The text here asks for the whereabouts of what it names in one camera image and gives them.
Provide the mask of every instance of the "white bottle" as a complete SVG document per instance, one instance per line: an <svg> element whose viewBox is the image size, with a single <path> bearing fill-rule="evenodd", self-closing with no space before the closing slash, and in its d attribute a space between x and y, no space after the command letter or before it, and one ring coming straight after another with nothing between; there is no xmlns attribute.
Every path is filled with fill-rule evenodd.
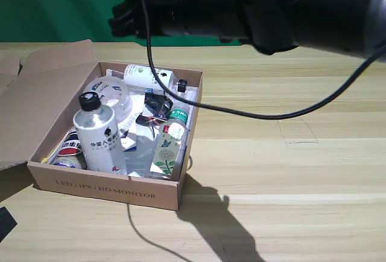
<svg viewBox="0 0 386 262"><path fill-rule="evenodd" d="M177 77L172 71L156 68L156 72L163 84L170 90L175 90ZM150 67L147 66L134 64L127 65L124 74L124 82L130 86L142 88L146 93L165 95L164 90L154 78Z"/></svg>
<svg viewBox="0 0 386 262"><path fill-rule="evenodd" d="M127 174L114 110L102 105L96 92L79 96L81 110L74 115L87 168L105 173Z"/></svg>
<svg viewBox="0 0 386 262"><path fill-rule="evenodd" d="M177 95L185 98L186 81L179 80ZM183 148L186 146L186 127L189 116L189 105L175 101L171 108L168 121L160 126L156 141L153 161L150 167L150 177L160 177L177 180L180 176Z"/></svg>

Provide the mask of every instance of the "black bottle cap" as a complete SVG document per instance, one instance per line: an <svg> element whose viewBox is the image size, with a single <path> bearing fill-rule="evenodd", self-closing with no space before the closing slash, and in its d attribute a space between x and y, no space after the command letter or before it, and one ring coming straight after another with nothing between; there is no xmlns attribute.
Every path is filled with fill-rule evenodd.
<svg viewBox="0 0 386 262"><path fill-rule="evenodd" d="M84 111L93 111L101 107L101 100L95 92L85 92L79 96L80 107Z"/></svg>
<svg viewBox="0 0 386 262"><path fill-rule="evenodd" d="M184 79L180 79L178 82L177 91L185 93L187 85L188 85L188 81Z"/></svg>

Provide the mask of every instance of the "cardboard box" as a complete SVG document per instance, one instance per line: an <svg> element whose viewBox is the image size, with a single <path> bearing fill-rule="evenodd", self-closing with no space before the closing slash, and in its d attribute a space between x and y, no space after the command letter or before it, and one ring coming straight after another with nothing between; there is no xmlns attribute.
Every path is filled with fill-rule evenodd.
<svg viewBox="0 0 386 262"><path fill-rule="evenodd" d="M41 190L135 205L178 210L194 134L198 108L194 108L185 158L178 181L121 176L41 164L41 160L71 128L79 110L78 96L106 69L123 72L126 63L99 62L92 42L45 48L31 53L19 73L15 56L0 63L0 170L28 162ZM167 68L198 87L202 71Z"/></svg>

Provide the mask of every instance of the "green backdrop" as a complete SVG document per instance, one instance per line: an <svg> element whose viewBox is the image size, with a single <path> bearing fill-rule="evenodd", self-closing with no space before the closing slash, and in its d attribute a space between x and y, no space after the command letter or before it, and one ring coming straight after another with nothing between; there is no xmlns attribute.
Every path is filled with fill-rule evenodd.
<svg viewBox="0 0 386 262"><path fill-rule="evenodd" d="M115 38L107 20L122 0L0 0L0 42L145 42ZM220 45L214 37L155 37L155 46Z"/></svg>

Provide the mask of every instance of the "wood grain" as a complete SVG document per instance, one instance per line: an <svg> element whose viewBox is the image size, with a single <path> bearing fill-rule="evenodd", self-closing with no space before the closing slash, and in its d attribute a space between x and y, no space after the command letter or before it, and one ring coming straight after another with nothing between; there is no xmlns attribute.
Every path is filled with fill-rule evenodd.
<svg viewBox="0 0 386 262"><path fill-rule="evenodd" d="M49 45L0 43L0 57ZM95 50L101 60L147 62L137 44ZM205 103L284 113L330 94L362 60L226 46L155 48L154 62L202 69ZM0 173L0 205L18 222L0 261L384 262L385 84L376 63L330 105L279 122L201 109L179 212L21 190Z"/></svg>

